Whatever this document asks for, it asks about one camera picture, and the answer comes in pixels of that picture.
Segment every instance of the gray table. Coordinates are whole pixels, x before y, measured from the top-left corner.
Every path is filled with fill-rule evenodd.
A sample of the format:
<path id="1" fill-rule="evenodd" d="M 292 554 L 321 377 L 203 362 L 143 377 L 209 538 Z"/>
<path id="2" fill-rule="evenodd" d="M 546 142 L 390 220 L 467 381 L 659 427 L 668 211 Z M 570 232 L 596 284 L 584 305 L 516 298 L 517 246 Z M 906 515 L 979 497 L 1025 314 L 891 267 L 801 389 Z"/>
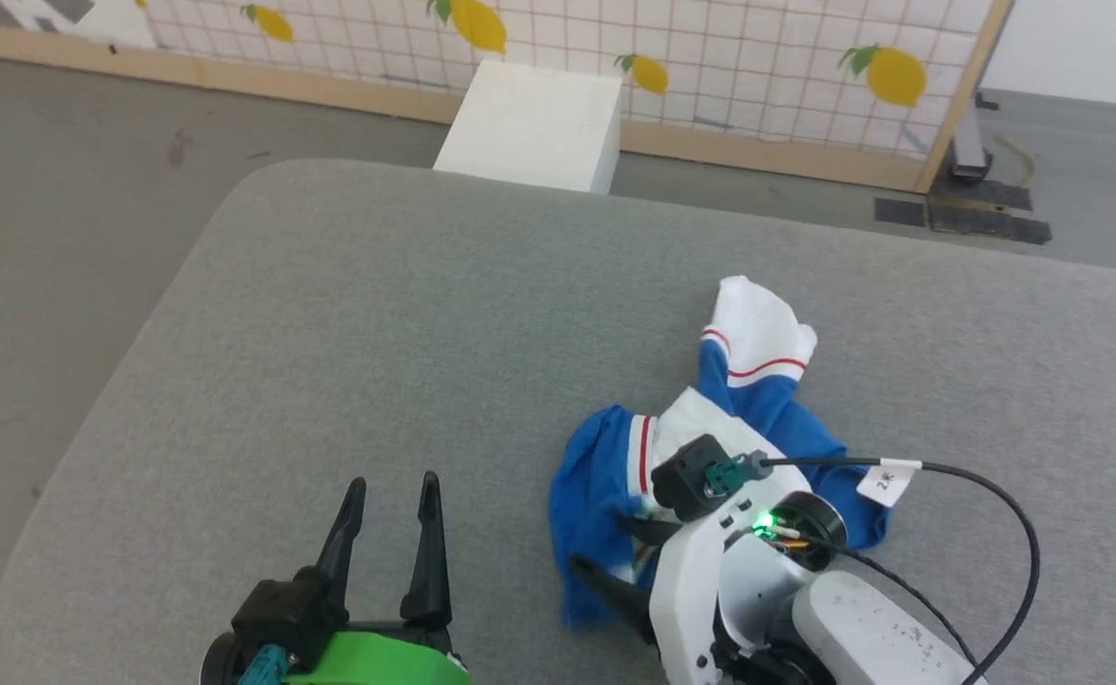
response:
<path id="1" fill-rule="evenodd" d="M 734 273 L 819 331 L 801 398 L 854 454 L 962 464 L 1026 503 L 1040 599 L 991 681 L 1116 682 L 1115 270 L 338 161 L 258 172 L 211 220 L 15 550 L 2 682 L 193 682 L 356 475 L 348 604 L 393 616 L 425 469 L 477 682 L 662 682 L 624 629 L 558 625 L 546 494 L 588 413 L 693 380 Z M 1027 572 L 997 499 L 932 474 L 878 557 L 980 654 Z"/>

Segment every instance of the white label tag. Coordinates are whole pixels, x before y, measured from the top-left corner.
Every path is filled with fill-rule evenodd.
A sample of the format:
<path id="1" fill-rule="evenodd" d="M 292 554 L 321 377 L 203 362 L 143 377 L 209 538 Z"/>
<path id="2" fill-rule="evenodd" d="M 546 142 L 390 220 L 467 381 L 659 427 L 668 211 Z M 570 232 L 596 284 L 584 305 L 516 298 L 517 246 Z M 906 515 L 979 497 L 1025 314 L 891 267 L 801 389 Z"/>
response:
<path id="1" fill-rule="evenodd" d="M 858 494 L 879 502 L 885 508 L 893 508 L 913 481 L 914 471 L 915 469 L 901 465 L 874 465 L 866 477 L 858 482 Z"/>

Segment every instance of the lemon print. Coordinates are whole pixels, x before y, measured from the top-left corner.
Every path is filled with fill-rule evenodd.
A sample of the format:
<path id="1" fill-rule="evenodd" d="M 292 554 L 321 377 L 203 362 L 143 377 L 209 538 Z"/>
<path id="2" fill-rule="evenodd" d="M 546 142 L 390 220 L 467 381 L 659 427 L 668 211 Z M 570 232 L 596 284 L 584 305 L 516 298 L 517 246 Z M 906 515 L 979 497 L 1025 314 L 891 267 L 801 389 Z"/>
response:
<path id="1" fill-rule="evenodd" d="M 896 48 L 881 48 L 878 44 L 869 48 L 849 48 L 837 68 L 849 60 L 854 76 L 867 70 L 866 81 L 875 97 L 884 103 L 917 106 L 917 99 L 925 93 L 925 69 L 917 58 Z"/>
<path id="2" fill-rule="evenodd" d="M 296 31 L 291 30 L 287 19 L 282 15 L 275 12 L 270 8 L 262 8 L 259 4 L 241 6 L 241 13 L 251 22 L 257 22 L 267 36 L 281 42 L 295 42 Z"/>
<path id="3" fill-rule="evenodd" d="M 431 13 L 432 6 L 443 22 L 449 22 L 449 17 L 452 17 L 456 30 L 465 36 L 472 47 L 506 55 L 507 27 L 502 26 L 502 19 L 485 4 L 478 0 L 427 0 L 427 15 Z"/>
<path id="4" fill-rule="evenodd" d="M 622 65 L 622 70 L 633 74 L 637 86 L 644 90 L 650 90 L 656 95 L 667 91 L 667 73 L 663 70 L 663 65 L 645 55 L 622 55 L 613 61 L 614 65 Z"/>

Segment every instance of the red stripe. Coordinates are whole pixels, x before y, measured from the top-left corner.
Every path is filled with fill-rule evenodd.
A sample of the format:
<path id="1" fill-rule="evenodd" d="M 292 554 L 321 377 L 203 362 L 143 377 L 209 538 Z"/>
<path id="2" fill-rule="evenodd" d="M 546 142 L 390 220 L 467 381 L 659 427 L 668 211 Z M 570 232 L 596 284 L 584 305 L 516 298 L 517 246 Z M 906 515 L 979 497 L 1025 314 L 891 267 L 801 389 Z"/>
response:
<path id="1" fill-rule="evenodd" d="M 753 373 L 757 373 L 758 370 L 761 370 L 762 368 L 771 367 L 771 365 L 796 365 L 798 368 L 801 368 L 802 370 L 807 370 L 807 364 L 802 363 L 802 360 L 800 360 L 800 359 L 791 359 L 790 357 L 782 357 L 780 359 L 770 359 L 770 360 L 767 360 L 767 363 L 764 363 L 762 365 L 759 365 L 757 368 L 753 368 L 752 370 L 731 370 L 731 369 L 728 369 L 727 373 L 731 374 L 732 377 L 743 378 L 744 376 L 752 376 Z"/>
<path id="2" fill-rule="evenodd" d="M 637 450 L 637 489 L 642 491 L 642 494 L 646 494 L 646 446 L 650 443 L 650 418 L 644 417 L 642 419 L 642 446 Z"/>
<path id="3" fill-rule="evenodd" d="M 731 355 L 731 340 L 727 339 L 725 335 L 723 335 L 722 332 L 720 332 L 718 330 L 714 330 L 712 328 L 708 328 L 705 330 L 702 330 L 701 335 L 702 335 L 702 337 L 706 337 L 706 335 L 713 335 L 714 338 L 722 339 L 723 346 L 727 347 L 727 355 L 728 356 Z"/>

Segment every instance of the white foam block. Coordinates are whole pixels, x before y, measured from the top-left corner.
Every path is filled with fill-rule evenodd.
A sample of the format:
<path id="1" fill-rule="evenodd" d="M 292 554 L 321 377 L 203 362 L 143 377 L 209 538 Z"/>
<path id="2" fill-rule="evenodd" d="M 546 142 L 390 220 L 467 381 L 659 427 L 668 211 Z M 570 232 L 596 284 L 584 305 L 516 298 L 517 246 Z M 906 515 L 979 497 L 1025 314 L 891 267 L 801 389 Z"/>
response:
<path id="1" fill-rule="evenodd" d="M 622 153 L 622 78 L 483 61 L 437 171 L 606 195 Z"/>

